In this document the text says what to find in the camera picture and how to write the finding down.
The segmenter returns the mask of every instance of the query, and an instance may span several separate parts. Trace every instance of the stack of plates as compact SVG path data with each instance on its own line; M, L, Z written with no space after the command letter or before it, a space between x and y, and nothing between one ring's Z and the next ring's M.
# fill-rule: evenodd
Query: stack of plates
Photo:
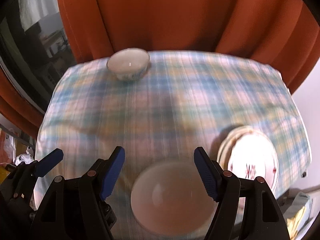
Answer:
M217 156L222 169L233 172L237 177L255 179L263 177L272 192L279 176L276 150L269 138L251 126L233 129L222 142Z

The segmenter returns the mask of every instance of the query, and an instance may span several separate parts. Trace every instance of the red printed mark on plate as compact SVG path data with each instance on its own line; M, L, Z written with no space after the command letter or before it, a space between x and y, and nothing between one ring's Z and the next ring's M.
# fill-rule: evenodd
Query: red printed mark on plate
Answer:
M246 164L246 175L245 179L254 179L256 175L256 165Z

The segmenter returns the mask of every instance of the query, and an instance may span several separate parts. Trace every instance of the yellow object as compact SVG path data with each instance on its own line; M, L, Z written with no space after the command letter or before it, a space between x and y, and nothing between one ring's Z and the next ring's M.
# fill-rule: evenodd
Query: yellow object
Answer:
M306 212L306 207L303 206L294 217L292 218L287 218L287 228L288 228L288 232L289 232L289 236L290 236L290 240L295 239L295 237L297 236L298 233L298 225L304 215L304 213Z
M0 184L4 181L4 179L9 175L9 171L0 166Z

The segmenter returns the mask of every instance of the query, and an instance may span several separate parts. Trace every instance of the glass pane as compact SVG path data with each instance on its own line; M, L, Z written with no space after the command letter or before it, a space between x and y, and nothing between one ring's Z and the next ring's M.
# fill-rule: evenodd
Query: glass pane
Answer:
M0 52L14 79L45 111L57 82L76 64L57 0L15 0L0 23Z

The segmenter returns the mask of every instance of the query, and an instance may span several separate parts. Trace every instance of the table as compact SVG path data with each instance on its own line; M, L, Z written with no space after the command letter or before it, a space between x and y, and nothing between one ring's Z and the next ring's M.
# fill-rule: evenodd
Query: table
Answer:
M165 239L146 232L130 207L132 184L149 165L189 160L198 146L212 159L227 133L251 125L272 141L279 159L279 197L311 162L301 116L278 71L217 53L150 52L150 68L136 82L121 82L107 58L69 68L57 84L41 125L36 159L56 147L64 160L35 188L38 205L56 175L79 177L117 146L126 161L107 199L118 221L116 239ZM204 225L189 236L201 237Z

